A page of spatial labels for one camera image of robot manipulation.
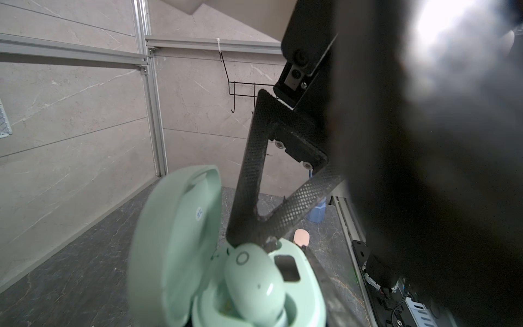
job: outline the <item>earbud case lid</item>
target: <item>earbud case lid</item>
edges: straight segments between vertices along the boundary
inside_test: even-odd
[[[187,323],[218,242],[221,192],[214,165],[179,169],[152,191],[129,254],[129,306],[140,325]]]

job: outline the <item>cable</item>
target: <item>cable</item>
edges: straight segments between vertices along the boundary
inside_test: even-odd
[[[394,309],[392,309],[392,313],[391,313],[391,324],[392,324],[392,327],[396,327],[396,324],[394,323],[394,313],[396,312],[396,310],[401,307],[401,305],[405,302],[405,300],[407,299],[407,288],[405,286],[403,286],[403,294],[401,295],[401,300],[400,302],[397,303],[397,305],[394,307]]]

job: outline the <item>dark marble surface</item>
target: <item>dark marble surface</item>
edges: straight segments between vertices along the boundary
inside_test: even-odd
[[[137,326],[126,300],[127,257],[138,216],[153,187],[0,294],[0,326]],[[220,243],[225,239],[234,191],[223,188]],[[260,213],[270,212],[281,201],[280,197],[260,195]],[[310,233],[310,247],[346,305],[368,324],[335,208],[327,206],[323,222],[304,220],[297,228]]]
[[[309,247],[331,278],[345,306],[356,314],[363,326],[369,326],[369,318],[336,207],[326,206],[325,218],[322,222],[315,223],[303,219],[286,238],[292,240],[294,231],[298,228],[309,233]]]
[[[0,294],[0,326],[135,326],[126,269],[154,184]]]

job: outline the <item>mint green earbud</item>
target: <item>mint green earbud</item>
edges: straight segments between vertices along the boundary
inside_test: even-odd
[[[280,325],[285,314],[283,277],[261,247],[253,243],[238,246],[225,263],[225,283],[235,308],[247,322],[257,327]]]

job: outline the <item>wall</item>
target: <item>wall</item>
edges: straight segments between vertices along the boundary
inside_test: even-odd
[[[0,1],[0,32],[137,51],[132,3]],[[136,69],[0,63],[0,291],[155,178]]]
[[[192,16],[160,0],[150,0],[149,8],[154,35],[274,41],[205,5]],[[231,112],[233,97],[217,51],[161,49],[155,56],[169,171],[216,164],[222,184],[236,187],[253,98],[236,97]],[[249,83],[274,84],[286,62],[270,54],[225,52],[224,58],[230,80]],[[272,93],[270,86],[264,88]],[[237,86],[236,92],[253,94],[254,89]],[[262,193],[289,196],[307,178],[300,163],[269,142]]]

